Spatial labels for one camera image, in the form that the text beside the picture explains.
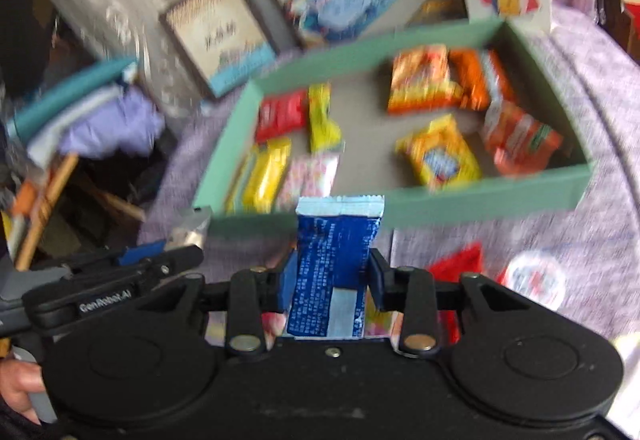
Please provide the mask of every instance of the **yellow candy bar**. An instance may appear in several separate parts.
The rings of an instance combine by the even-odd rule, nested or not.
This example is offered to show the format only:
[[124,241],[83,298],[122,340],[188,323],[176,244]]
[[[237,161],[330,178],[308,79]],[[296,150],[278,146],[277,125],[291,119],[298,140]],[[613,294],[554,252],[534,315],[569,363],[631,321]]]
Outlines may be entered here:
[[408,156],[420,183],[432,191],[482,178],[476,157],[452,115],[438,118],[418,133],[398,140],[396,150]]
[[242,205],[246,211],[262,214],[271,212],[290,154],[289,138],[269,140],[266,149],[258,152],[254,170],[242,195]]
[[309,87],[309,125],[311,127],[311,152],[332,150],[342,142],[340,126],[329,118],[331,86],[315,84]]
[[244,158],[244,162],[242,162],[242,167],[236,178],[236,183],[234,184],[234,188],[231,189],[228,198],[226,199],[226,213],[227,214],[235,214],[239,212],[244,212],[242,208],[242,195],[244,194],[244,189],[246,188],[251,172],[254,170],[255,161],[258,157],[259,147],[254,145],[247,156]]

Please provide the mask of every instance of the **wooden stick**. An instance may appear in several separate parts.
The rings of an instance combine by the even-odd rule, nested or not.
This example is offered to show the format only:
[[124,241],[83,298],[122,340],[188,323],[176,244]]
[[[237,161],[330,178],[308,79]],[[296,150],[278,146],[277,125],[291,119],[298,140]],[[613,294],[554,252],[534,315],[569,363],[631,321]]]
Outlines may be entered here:
[[31,266],[33,255],[36,252],[44,228],[47,226],[47,222],[53,211],[53,207],[62,194],[65,188],[66,182],[69,181],[71,174],[78,165],[78,155],[73,153],[65,156],[60,167],[56,170],[53,178],[45,189],[44,196],[41,198],[39,205],[34,211],[34,217],[31,219],[31,228],[27,233],[27,237],[22,243],[20,254],[15,262],[15,269],[20,272],[24,272]]

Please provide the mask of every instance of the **human hand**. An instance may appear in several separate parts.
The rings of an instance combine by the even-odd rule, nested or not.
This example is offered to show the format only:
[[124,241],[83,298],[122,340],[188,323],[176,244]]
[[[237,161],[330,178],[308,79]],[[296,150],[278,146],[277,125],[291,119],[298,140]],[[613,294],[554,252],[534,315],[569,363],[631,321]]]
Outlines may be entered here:
[[42,370],[37,364],[15,359],[0,360],[0,396],[15,412],[40,424],[29,393],[43,393]]

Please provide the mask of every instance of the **open box tray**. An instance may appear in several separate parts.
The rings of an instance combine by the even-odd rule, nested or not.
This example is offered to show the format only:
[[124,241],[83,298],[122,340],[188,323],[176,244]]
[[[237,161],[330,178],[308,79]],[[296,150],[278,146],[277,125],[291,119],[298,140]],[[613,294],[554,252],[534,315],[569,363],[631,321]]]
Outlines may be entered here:
[[[497,177],[486,156],[482,156],[477,136],[474,142],[473,136],[465,134],[481,163],[485,175],[482,181],[438,193],[422,186],[409,186],[415,185],[408,174],[410,169],[393,155],[396,138],[420,129],[443,112],[386,115],[390,62],[402,49],[436,43],[495,49],[508,69],[518,101],[532,116],[564,136],[570,155],[556,153],[550,167],[540,174],[517,179]],[[375,77],[379,83],[371,84]],[[384,228],[453,224],[574,209],[590,181],[592,168],[572,123],[517,29],[501,20],[450,22],[312,52],[264,78],[249,82],[212,154],[193,202],[195,207],[212,208],[211,232],[243,235],[295,231],[297,220],[293,213],[224,214],[225,201],[252,143],[263,97],[318,82],[332,83],[331,116],[340,124],[346,142],[332,195],[384,195]],[[367,89],[370,102],[363,102]],[[464,133],[468,133],[467,124],[473,116],[479,115],[456,113]],[[384,117],[388,123],[377,120],[378,117]],[[381,134],[387,142],[385,147],[380,144]],[[308,136],[294,134],[292,139],[294,155],[305,152]]]

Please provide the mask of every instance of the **red snack bag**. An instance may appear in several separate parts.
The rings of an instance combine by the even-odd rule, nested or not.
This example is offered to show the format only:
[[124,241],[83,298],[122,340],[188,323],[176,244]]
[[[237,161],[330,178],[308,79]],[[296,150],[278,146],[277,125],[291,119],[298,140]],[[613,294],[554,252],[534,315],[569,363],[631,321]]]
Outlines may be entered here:
[[291,133],[306,126],[308,95],[306,89],[266,98],[260,106],[255,142]]
[[[431,272],[436,281],[446,281],[450,283],[460,282],[460,275],[465,272],[481,274],[483,270],[482,245],[472,243],[460,252],[441,259],[437,263],[426,266],[424,269]],[[449,344],[456,344],[461,337],[458,317],[455,311],[441,312],[443,319],[441,325],[446,333]],[[400,331],[404,315],[401,313],[394,315],[391,328],[391,344],[397,350],[400,340]]]
[[494,102],[482,129],[486,149],[500,174],[529,175],[546,169],[562,136],[511,102]]

